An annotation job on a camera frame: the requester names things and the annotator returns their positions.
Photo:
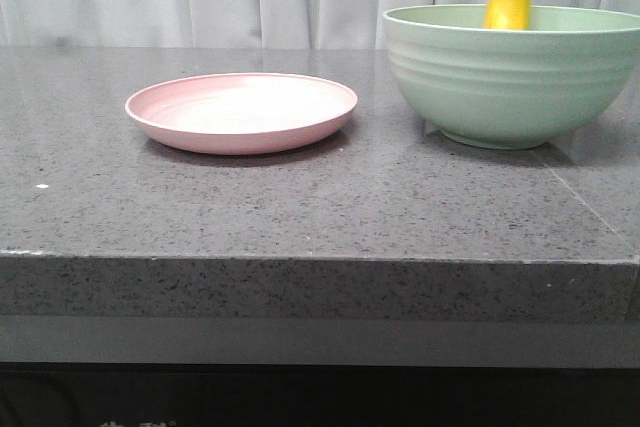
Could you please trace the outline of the pink plate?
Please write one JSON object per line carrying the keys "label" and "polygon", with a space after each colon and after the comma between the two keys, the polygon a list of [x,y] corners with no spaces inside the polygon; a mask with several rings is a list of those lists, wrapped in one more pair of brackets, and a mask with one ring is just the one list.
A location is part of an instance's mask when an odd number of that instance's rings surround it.
{"label": "pink plate", "polygon": [[350,88],[299,74],[225,73],[146,87],[125,111],[151,139],[215,155],[266,154],[321,141],[347,123]]}

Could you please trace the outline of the green ribbed bowl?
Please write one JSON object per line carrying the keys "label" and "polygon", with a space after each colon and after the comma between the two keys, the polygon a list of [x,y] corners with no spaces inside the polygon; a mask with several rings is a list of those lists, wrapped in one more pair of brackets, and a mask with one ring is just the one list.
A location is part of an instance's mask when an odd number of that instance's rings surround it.
{"label": "green ribbed bowl", "polygon": [[392,74],[406,102],[445,136],[526,149],[598,117],[639,62],[639,18],[534,6],[525,30],[484,27],[481,5],[384,13]]}

